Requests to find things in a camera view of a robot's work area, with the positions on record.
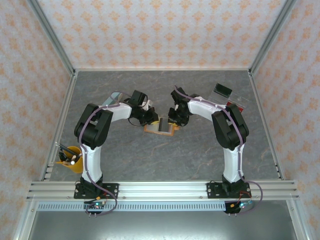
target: white robotic arm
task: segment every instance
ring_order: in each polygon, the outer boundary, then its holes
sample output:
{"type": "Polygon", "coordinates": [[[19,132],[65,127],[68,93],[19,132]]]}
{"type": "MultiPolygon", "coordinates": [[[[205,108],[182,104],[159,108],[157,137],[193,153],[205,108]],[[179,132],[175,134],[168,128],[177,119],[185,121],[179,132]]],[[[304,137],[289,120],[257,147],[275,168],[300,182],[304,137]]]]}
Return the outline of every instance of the white robotic arm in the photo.
{"type": "Polygon", "coordinates": [[[223,147],[223,177],[231,184],[236,183],[241,179],[239,171],[241,176],[244,175],[242,171],[242,152],[244,144],[241,146],[240,150],[238,150],[238,146],[240,145],[239,137],[233,126],[228,124],[228,118],[222,112],[221,108],[226,109],[233,116],[232,118],[235,118],[236,124],[238,124],[241,129],[243,142],[245,142],[246,137],[249,135],[249,130],[238,107],[235,104],[226,106],[209,102],[196,94],[193,94],[190,98],[186,98],[183,97],[183,95],[187,96],[183,89],[179,88],[178,90],[181,94],[176,91],[171,93],[175,102],[175,108],[171,108],[169,111],[169,121],[179,126],[185,126],[189,121],[189,116],[196,114],[213,122],[216,138],[223,147]]]}
{"type": "MultiPolygon", "coordinates": [[[[113,112],[111,123],[115,122],[120,119],[128,119],[131,115],[132,108],[125,104],[125,103],[119,103],[119,106],[108,108],[109,111],[113,112]]],[[[88,172],[92,178],[92,180],[96,183],[101,177],[102,177],[102,171],[100,167],[100,158],[101,158],[101,146],[97,146],[94,149],[91,149],[86,144],[83,144],[86,148],[87,154],[86,154],[86,164],[88,172]]],[[[81,152],[84,153],[85,149],[81,147],[81,152]]],[[[90,179],[88,178],[88,175],[86,171],[83,171],[82,177],[87,182],[90,182],[90,179]]]]}
{"type": "MultiPolygon", "coordinates": [[[[116,106],[107,107],[104,110],[98,111],[96,116],[86,127],[81,142],[82,153],[86,152],[86,161],[83,161],[83,173],[80,179],[81,182],[86,181],[91,183],[90,178],[94,183],[102,182],[102,171],[100,167],[101,147],[105,142],[110,124],[117,120],[136,118],[139,120],[141,126],[151,124],[158,120],[158,115],[152,107],[150,100],[145,101],[146,95],[139,91],[134,91],[131,98],[125,102],[120,102],[116,106]]],[[[74,134],[79,138],[82,128],[92,114],[92,112],[100,108],[95,104],[88,104],[84,110],[78,124],[74,129],[74,134]]]]}
{"type": "MultiPolygon", "coordinates": [[[[200,96],[195,97],[195,99],[200,99],[202,100],[203,98],[200,96]]],[[[220,112],[221,109],[218,108],[217,106],[220,106],[221,108],[226,108],[226,105],[220,105],[220,104],[215,104],[212,102],[212,104],[209,104],[207,102],[202,102],[202,101],[195,101],[195,100],[190,100],[188,103],[188,108],[191,114],[196,114],[199,116],[202,116],[209,121],[213,121],[212,119],[212,114],[216,112],[220,112]]],[[[240,172],[241,175],[243,176],[244,173],[242,171],[242,152],[244,149],[244,144],[241,146],[241,159],[240,159],[240,172]]],[[[235,183],[238,180],[240,180],[240,176],[238,173],[238,148],[236,147],[234,150],[230,150],[229,148],[223,148],[223,153],[224,153],[224,171],[223,171],[223,176],[225,177],[226,180],[230,183],[235,183]]]]}

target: metal frame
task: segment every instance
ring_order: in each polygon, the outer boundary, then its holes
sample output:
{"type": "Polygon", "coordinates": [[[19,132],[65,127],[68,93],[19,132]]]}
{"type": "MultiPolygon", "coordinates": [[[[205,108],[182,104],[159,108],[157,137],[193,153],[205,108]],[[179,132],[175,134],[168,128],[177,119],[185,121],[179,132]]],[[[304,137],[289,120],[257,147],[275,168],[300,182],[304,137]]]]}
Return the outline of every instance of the metal frame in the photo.
{"type": "MultiPolygon", "coordinates": [[[[238,198],[207,197],[207,183],[210,180],[192,181],[117,181],[119,184],[118,201],[237,201],[238,198]]],[[[257,180],[263,190],[264,200],[299,199],[293,180],[257,180]]],[[[260,199],[260,190],[250,185],[252,198],[260,199]]],[[[27,194],[27,201],[79,201],[74,199],[75,183],[73,181],[35,181],[27,194]]]]}
{"type": "Polygon", "coordinates": [[[286,0],[286,2],[284,3],[283,8],[281,9],[279,15],[277,16],[273,26],[271,27],[268,35],[266,36],[266,38],[262,44],[262,47],[260,48],[258,54],[256,55],[256,57],[252,63],[252,66],[249,69],[249,71],[252,75],[254,75],[257,72],[259,65],[261,64],[262,60],[266,56],[272,43],[276,39],[278,32],[280,31],[280,29],[283,26],[283,24],[285,23],[287,17],[291,13],[291,9],[295,5],[296,1],[297,0],[286,0]]]}
{"type": "Polygon", "coordinates": [[[77,80],[77,74],[73,74],[70,77],[69,85],[68,85],[66,94],[64,96],[64,99],[63,99],[63,104],[62,104],[62,107],[60,110],[59,119],[58,119],[58,122],[55,127],[55,134],[53,136],[50,149],[49,149],[48,154],[46,156],[46,162],[43,165],[42,170],[41,170],[41,175],[39,178],[40,181],[43,181],[46,178],[46,172],[47,172],[48,166],[55,162],[55,158],[56,158],[56,155],[58,152],[58,147],[57,147],[56,143],[60,141],[62,131],[64,129],[64,125],[65,125],[69,105],[71,102],[71,97],[74,92],[76,80],[77,80]]]}
{"type": "Polygon", "coordinates": [[[60,43],[57,35],[55,34],[55,31],[51,24],[49,23],[44,11],[42,10],[38,0],[27,0],[30,7],[34,11],[35,16],[38,18],[39,22],[41,23],[44,32],[48,36],[49,40],[51,41],[52,45],[54,46],[56,52],[58,53],[61,61],[63,62],[63,65],[67,69],[67,71],[70,74],[73,74],[75,69],[72,66],[72,63],[70,59],[68,58],[68,55],[66,54],[62,44],[60,43]]]}
{"type": "Polygon", "coordinates": [[[135,67],[127,67],[127,68],[76,68],[75,72],[110,72],[110,71],[247,71],[247,67],[239,67],[239,68],[135,68],[135,67]]]}
{"type": "MultiPolygon", "coordinates": [[[[103,211],[112,209],[114,201],[108,201],[103,211]]],[[[79,201],[39,201],[37,212],[83,212],[86,205],[79,201]]],[[[90,209],[99,212],[101,209],[90,209]]],[[[203,212],[225,211],[224,201],[118,201],[115,212],[203,212]]]]}
{"type": "MultiPolygon", "coordinates": [[[[56,125],[55,135],[52,139],[52,144],[46,158],[46,164],[43,166],[40,181],[33,182],[27,195],[25,210],[22,213],[18,227],[14,236],[15,240],[28,239],[31,233],[32,225],[38,211],[39,202],[44,201],[55,203],[79,203],[83,202],[81,199],[74,199],[74,182],[54,182],[49,181],[53,169],[53,163],[57,154],[58,147],[56,142],[61,138],[63,127],[65,124],[68,108],[70,105],[71,97],[75,87],[78,72],[87,71],[239,71],[244,68],[100,68],[100,69],[74,69],[70,59],[63,49],[58,37],[56,36],[52,26],[50,25],[44,11],[42,10],[38,0],[27,0],[30,7],[33,9],[36,17],[40,21],[43,30],[52,42],[55,50],[61,58],[65,68],[71,74],[69,86],[61,107],[60,116],[56,125]]],[[[264,200],[286,200],[294,230],[297,238],[300,240],[312,240],[313,236],[309,226],[306,224],[306,218],[303,213],[303,206],[299,201],[298,191],[295,182],[292,180],[284,180],[283,168],[279,162],[277,151],[274,148],[273,138],[269,132],[263,108],[260,103],[259,94],[257,92],[253,75],[257,72],[261,62],[266,56],[273,41],[276,39],[278,32],[284,24],[286,18],[289,16],[292,7],[297,0],[287,0],[280,11],[275,23],[269,31],[262,47],[260,48],[257,56],[255,57],[251,68],[249,69],[249,77],[251,86],[258,104],[259,112],[262,118],[264,129],[267,133],[269,145],[273,159],[275,159],[278,172],[282,180],[257,180],[263,189],[264,200]]],[[[230,201],[228,199],[208,199],[206,183],[208,181],[162,181],[162,182],[117,182],[120,184],[118,201],[120,204],[129,203],[220,203],[223,201],[230,201]]],[[[255,185],[251,186],[253,199],[260,199],[260,191],[255,185]]]]}
{"type": "Polygon", "coordinates": [[[264,110],[263,110],[262,104],[260,102],[260,97],[259,97],[259,93],[257,91],[255,80],[254,80],[254,77],[252,76],[252,74],[250,73],[250,71],[248,71],[248,75],[249,75],[249,78],[250,78],[250,82],[251,82],[251,86],[252,86],[253,93],[254,93],[254,96],[255,96],[255,100],[256,100],[256,103],[258,105],[258,109],[259,109],[259,112],[260,112],[260,116],[261,116],[261,119],[262,119],[264,130],[265,130],[265,133],[266,133],[266,137],[267,137],[268,142],[269,142],[271,154],[272,154],[275,166],[277,168],[277,172],[279,174],[279,177],[283,180],[283,179],[285,179],[285,176],[284,176],[284,172],[285,171],[284,171],[284,169],[282,167],[282,163],[281,163],[280,158],[278,156],[278,152],[275,149],[275,144],[274,144],[275,141],[274,141],[272,135],[270,134],[270,131],[269,131],[269,128],[268,128],[267,120],[266,120],[266,117],[265,117],[265,114],[264,114],[264,110]]]}

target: red object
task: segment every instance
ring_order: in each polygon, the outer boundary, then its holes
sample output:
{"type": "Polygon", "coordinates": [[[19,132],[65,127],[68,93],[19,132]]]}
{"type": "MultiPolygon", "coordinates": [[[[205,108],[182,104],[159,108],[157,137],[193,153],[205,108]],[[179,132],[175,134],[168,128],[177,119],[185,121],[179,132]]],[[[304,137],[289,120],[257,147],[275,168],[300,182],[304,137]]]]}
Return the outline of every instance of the red object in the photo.
{"type": "MultiPolygon", "coordinates": [[[[233,104],[233,102],[229,102],[229,101],[228,101],[228,102],[226,103],[227,106],[229,106],[230,104],[233,104]]],[[[242,113],[242,111],[243,111],[244,109],[243,109],[242,107],[238,106],[238,105],[237,105],[237,107],[238,107],[240,113],[242,113]]]]}

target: ventilation slot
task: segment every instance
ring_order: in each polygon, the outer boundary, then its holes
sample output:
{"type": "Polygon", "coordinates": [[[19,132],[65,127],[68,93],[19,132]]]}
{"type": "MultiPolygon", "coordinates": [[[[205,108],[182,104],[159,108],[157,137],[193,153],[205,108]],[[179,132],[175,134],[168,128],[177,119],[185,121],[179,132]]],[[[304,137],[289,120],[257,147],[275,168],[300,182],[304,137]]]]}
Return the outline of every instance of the ventilation slot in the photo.
{"type": "MultiPolygon", "coordinates": [[[[115,206],[114,202],[107,203],[103,210],[111,210],[115,206]]],[[[83,202],[65,201],[49,202],[41,201],[38,211],[47,212],[83,212],[86,209],[83,202]]],[[[209,202],[118,202],[115,211],[123,212],[191,212],[191,211],[225,211],[224,201],[209,202]]],[[[90,209],[90,211],[101,211],[101,209],[90,209]]]]}

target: orange floral wallpaper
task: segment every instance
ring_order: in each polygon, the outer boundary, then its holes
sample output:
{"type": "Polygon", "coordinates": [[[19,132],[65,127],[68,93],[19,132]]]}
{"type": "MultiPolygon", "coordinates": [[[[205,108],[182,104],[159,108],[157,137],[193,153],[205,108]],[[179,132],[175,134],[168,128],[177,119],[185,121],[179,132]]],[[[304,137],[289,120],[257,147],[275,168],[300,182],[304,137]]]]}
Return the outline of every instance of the orange floral wallpaper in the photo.
{"type": "Polygon", "coordinates": [[[55,132],[69,74],[26,0],[0,1],[0,239],[13,239],[55,132]]]}
{"type": "Polygon", "coordinates": [[[285,176],[320,236],[320,4],[298,0],[255,76],[285,176]]]}
{"type": "Polygon", "coordinates": [[[248,68],[285,0],[39,0],[75,68],[248,68]]]}

